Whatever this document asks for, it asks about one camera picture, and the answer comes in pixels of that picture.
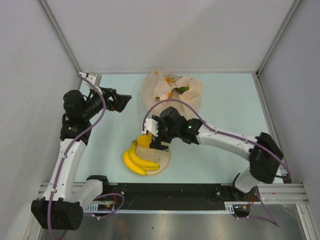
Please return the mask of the yellow fake bell pepper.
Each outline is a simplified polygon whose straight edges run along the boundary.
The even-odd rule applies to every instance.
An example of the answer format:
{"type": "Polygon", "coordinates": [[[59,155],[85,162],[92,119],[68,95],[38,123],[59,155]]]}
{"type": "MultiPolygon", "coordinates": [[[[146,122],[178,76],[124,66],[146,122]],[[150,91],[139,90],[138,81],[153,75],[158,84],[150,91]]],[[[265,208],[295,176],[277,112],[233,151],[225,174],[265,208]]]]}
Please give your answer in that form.
{"type": "Polygon", "coordinates": [[[151,133],[140,135],[137,138],[137,144],[142,148],[149,148],[153,135],[151,133]]]}

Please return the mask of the green fake fruit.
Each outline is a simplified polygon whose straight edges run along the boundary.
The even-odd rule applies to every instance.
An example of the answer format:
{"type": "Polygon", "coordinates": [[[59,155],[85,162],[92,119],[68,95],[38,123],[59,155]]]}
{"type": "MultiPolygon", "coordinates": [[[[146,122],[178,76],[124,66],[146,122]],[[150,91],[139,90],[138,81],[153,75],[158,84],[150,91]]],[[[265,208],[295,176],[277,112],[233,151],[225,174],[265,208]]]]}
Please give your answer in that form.
{"type": "Polygon", "coordinates": [[[189,89],[190,89],[190,87],[188,85],[175,88],[176,92],[179,93],[180,95],[182,95],[183,93],[185,93],[189,89]]]}

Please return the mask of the translucent peach plastic bag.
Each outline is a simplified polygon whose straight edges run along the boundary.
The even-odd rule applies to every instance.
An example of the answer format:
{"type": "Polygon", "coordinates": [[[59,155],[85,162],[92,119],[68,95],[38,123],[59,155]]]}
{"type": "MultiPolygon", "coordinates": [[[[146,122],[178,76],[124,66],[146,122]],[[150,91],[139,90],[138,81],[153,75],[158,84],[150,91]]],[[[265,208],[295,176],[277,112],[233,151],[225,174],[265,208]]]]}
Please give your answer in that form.
{"type": "Polygon", "coordinates": [[[156,106],[151,113],[158,116],[166,108],[174,107],[185,118],[194,117],[195,114],[192,110],[182,103],[175,102],[175,100],[188,104],[195,111],[199,109],[202,102],[203,83],[196,78],[156,70],[145,77],[139,93],[145,108],[149,110],[156,103],[167,100],[170,92],[173,92],[170,101],[156,106]],[[175,90],[175,88],[186,86],[189,86],[190,89],[183,94],[179,94],[175,90]]]}

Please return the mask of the yellow fake banana bunch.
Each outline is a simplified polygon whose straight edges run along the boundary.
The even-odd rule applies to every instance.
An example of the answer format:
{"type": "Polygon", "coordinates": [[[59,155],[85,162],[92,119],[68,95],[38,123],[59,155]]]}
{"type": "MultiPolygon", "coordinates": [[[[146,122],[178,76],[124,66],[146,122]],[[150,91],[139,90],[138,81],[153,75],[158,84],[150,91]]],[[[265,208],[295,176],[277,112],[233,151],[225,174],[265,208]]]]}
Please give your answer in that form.
{"type": "Polygon", "coordinates": [[[160,169],[160,164],[150,160],[146,160],[137,155],[136,150],[138,147],[137,140],[132,142],[131,147],[123,153],[123,162],[126,167],[133,173],[140,176],[147,176],[148,171],[157,171],[160,169]]]}

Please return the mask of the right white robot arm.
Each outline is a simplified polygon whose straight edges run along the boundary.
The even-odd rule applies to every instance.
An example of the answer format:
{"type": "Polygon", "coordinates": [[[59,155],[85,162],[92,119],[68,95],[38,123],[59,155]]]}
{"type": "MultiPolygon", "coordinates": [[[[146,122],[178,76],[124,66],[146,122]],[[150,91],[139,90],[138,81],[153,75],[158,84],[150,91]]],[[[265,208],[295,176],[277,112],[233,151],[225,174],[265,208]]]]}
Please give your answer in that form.
{"type": "Polygon", "coordinates": [[[265,132],[259,136],[244,136],[219,130],[199,118],[186,119],[170,106],[159,116],[153,115],[141,123],[142,133],[151,134],[151,149],[167,151],[175,138],[186,144],[217,147],[247,160],[249,166],[236,175],[226,193],[218,201],[243,201],[258,184],[271,184],[283,159],[283,153],[265,132]]]}

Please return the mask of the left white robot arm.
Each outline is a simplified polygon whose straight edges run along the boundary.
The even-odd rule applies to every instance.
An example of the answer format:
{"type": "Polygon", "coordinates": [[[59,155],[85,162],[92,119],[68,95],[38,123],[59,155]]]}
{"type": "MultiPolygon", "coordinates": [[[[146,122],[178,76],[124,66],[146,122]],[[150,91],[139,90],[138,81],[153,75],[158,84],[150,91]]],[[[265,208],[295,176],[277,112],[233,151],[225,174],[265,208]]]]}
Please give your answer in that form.
{"type": "Polygon", "coordinates": [[[93,127],[91,119],[99,112],[122,112],[131,98],[131,95],[104,87],[90,90],[87,97],[79,90],[70,90],[63,96],[65,113],[58,159],[43,196],[31,204],[31,212],[43,229],[75,231],[91,202],[110,196],[111,187],[105,175],[90,175],[76,193],[73,193],[74,181],[88,146],[93,127]]]}

